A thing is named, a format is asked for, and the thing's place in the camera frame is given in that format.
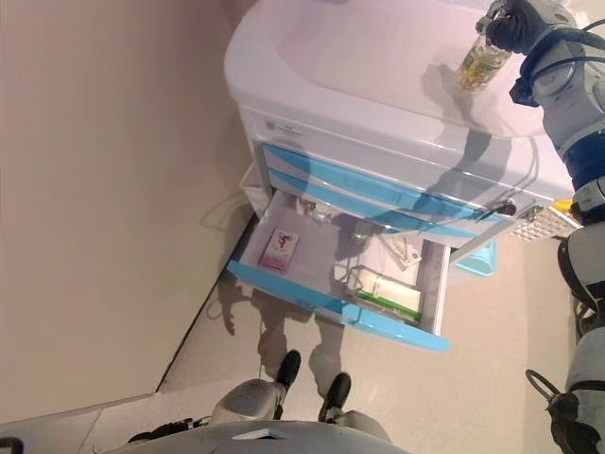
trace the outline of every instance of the beige wall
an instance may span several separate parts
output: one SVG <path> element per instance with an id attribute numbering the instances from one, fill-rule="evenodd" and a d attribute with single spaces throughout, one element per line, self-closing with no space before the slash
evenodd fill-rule
<path id="1" fill-rule="evenodd" d="M 2 3 L 0 423 L 159 384 L 250 216 L 248 3 Z"/>

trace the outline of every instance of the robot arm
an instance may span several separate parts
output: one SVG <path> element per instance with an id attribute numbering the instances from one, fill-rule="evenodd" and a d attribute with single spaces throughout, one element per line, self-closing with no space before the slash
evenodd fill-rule
<path id="1" fill-rule="evenodd" d="M 544 109 L 544 129 L 576 189 L 572 213 L 584 227 L 562 241 L 559 264 L 596 322 L 578 344 L 564 393 L 532 371 L 527 377 L 548 400 L 562 452 L 591 454 L 605 453 L 605 40 L 575 25 L 549 0 L 497 0 L 477 31 L 527 55 L 510 96 Z"/>

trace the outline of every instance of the label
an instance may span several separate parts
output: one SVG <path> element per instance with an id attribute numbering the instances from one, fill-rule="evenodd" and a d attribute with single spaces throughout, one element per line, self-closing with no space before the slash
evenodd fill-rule
<path id="1" fill-rule="evenodd" d="M 288 139 L 304 140 L 304 128 L 284 121 L 267 120 L 267 129 Z"/>

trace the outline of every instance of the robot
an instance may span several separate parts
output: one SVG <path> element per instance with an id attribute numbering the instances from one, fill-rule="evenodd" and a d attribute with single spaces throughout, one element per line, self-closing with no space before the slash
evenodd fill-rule
<path id="1" fill-rule="evenodd" d="M 576 191 L 571 212 L 583 227 L 561 242 L 562 276 L 594 312 L 572 361 L 565 392 L 526 375 L 548 401 L 553 439 L 565 454 L 605 452 L 605 40 L 577 29 L 546 0 L 496 1 L 477 23 L 491 44 L 526 55 L 510 90 L 515 103 L 544 109 L 544 129 Z"/>
<path id="2" fill-rule="evenodd" d="M 548 402 L 552 436 L 564 454 L 605 454 L 605 40 L 589 31 L 600 25 L 605 19 L 577 29 L 573 16 L 551 0 L 496 0 L 476 24 L 489 44 L 527 56 L 510 96 L 544 109 L 544 129 L 576 191 L 571 211 L 583 227 L 561 242 L 558 259 L 583 312 L 593 315 L 582 322 L 564 393 L 526 371 Z M 318 422 L 280 421 L 300 361 L 290 352 L 275 382 L 245 382 L 219 401 L 211 417 L 136 435 L 114 453 L 405 454 L 376 421 L 342 411 L 351 388 L 346 374 L 335 379 Z M 2 440 L 0 447 L 23 452 L 16 439 Z"/>

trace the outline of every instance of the yellow part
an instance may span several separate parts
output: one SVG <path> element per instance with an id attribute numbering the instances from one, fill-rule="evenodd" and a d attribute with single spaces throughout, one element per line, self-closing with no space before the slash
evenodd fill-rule
<path id="1" fill-rule="evenodd" d="M 555 201 L 553 205 L 557 211 L 562 213 L 569 213 L 569 209 L 571 208 L 571 204 L 573 201 L 571 199 L 563 199 L 561 201 Z"/>

